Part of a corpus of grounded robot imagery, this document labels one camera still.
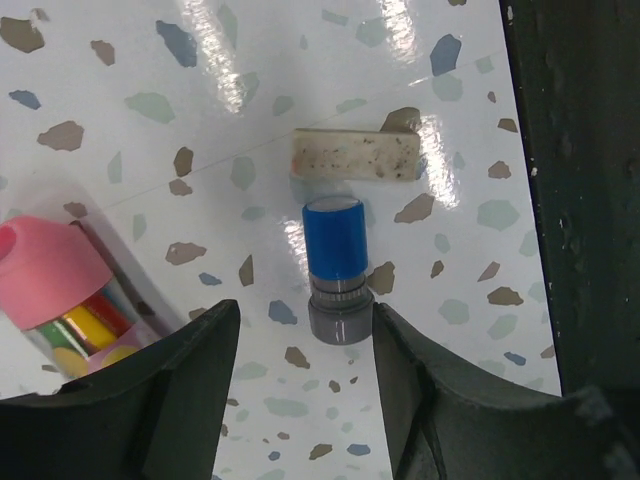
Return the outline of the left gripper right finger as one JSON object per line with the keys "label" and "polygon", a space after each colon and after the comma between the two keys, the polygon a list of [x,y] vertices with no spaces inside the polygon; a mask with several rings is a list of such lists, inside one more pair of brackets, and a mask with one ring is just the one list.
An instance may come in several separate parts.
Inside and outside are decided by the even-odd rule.
{"label": "left gripper right finger", "polygon": [[373,307],[373,347],[395,479],[636,479],[639,393],[556,397],[517,385]]}

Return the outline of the blue cap grey glue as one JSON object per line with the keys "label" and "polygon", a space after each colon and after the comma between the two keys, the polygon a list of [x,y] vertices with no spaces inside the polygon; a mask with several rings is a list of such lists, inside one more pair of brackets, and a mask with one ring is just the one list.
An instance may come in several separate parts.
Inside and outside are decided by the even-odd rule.
{"label": "blue cap grey glue", "polygon": [[302,209],[310,326],[328,345],[346,346],[372,333],[374,295],[368,287],[364,204],[351,196],[322,197]]}

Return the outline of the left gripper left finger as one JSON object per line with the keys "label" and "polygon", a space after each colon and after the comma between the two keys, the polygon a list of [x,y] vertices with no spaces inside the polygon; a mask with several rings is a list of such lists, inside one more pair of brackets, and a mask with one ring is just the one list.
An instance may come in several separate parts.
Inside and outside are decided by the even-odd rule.
{"label": "left gripper left finger", "polygon": [[2,478],[211,478],[239,330],[223,300],[54,395],[3,400]]}

